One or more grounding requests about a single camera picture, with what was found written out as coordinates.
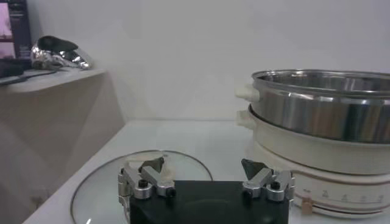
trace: pot handle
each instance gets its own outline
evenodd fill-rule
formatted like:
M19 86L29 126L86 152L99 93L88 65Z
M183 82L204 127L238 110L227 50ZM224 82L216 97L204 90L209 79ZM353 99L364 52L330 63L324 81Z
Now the pot handle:
M243 126L250 130L255 130L257 126L256 121L247 110L237 111L236 123L238 126Z
M234 90L236 97L242 98L249 102L258 102L260 100L260 93L251 84L246 84L242 87L237 87Z

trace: white countertop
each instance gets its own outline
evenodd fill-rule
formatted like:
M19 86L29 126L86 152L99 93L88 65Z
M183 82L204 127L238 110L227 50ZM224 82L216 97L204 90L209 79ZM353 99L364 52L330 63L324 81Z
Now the white countertop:
M252 132L233 121L131 121L77 171L24 224L72 224L70 203L81 181L113 158L141 150L175 150L201 160L215 180L244 180L242 158L251 158ZM388 224L390 216L364 220L335 219L323 215L301 216L291 211L290 223Z

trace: silver bracket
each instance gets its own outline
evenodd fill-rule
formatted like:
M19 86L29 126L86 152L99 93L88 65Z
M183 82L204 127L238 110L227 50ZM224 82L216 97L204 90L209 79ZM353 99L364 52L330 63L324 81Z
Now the silver bracket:
M290 171L275 172L268 168L261 169L251 180L243 182L243 191L251 198L258 198L265 190L267 199L283 201L285 198L292 202L295 190L295 178Z
M133 196L137 199L148 199L152 196L152 185L143 180L137 170L129 165L124 166L118 175L119 202L121 198Z
M161 175L151 166L142 167L141 177L156 187L157 195L167 198L176 195L175 182L162 180Z

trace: steel bowl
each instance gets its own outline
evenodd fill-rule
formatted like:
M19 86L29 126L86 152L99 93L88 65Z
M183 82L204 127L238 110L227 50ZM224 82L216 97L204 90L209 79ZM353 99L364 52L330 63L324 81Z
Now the steel bowl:
M259 98L249 110L306 135L390 143L390 74L292 69L252 75Z

